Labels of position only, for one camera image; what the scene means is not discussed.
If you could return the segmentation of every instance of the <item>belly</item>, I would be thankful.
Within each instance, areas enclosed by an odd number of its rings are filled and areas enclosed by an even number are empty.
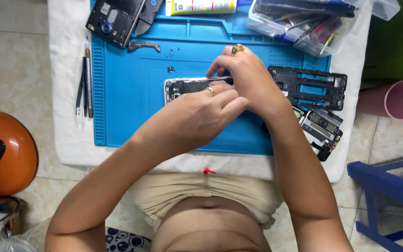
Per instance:
[[[270,252],[254,216],[222,197],[192,197],[176,204],[161,222],[151,252]]]

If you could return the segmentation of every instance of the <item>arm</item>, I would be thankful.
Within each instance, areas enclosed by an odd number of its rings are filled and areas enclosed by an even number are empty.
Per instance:
[[[255,54],[246,48],[231,57],[231,48],[224,49],[206,75],[223,75],[228,69],[238,94],[249,100],[249,110],[265,120],[273,145],[276,177],[290,211],[299,251],[352,251],[332,187],[292,105]]]
[[[248,104],[234,90],[184,94],[149,120],[98,168],[81,180],[57,208],[46,251],[105,251],[105,219],[142,175],[159,163],[208,144]]]

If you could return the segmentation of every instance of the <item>yellow tube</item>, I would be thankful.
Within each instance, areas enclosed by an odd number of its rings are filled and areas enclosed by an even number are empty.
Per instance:
[[[236,12],[236,0],[166,0],[166,16]]]

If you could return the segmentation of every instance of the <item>blue silicone repair mat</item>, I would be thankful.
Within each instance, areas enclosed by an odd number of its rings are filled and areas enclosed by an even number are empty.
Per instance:
[[[161,53],[154,48],[127,52],[92,36],[94,143],[98,146],[121,146],[164,106],[165,79],[204,77],[228,44],[248,46],[267,66],[329,71],[330,56],[315,58],[278,38],[245,27],[246,8],[239,8],[235,14],[166,17],[164,5],[149,31],[131,38],[157,43]],[[168,73],[169,66],[175,71]],[[257,115],[245,111],[218,137],[197,150],[272,155],[270,137],[261,130],[262,122]]]

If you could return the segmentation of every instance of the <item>beige shorts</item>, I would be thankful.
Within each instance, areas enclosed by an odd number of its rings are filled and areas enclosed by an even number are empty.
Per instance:
[[[155,232],[167,212],[189,197],[219,196],[237,201],[264,229],[273,225],[271,215],[283,203],[275,181],[203,173],[146,174],[130,187],[129,193]]]

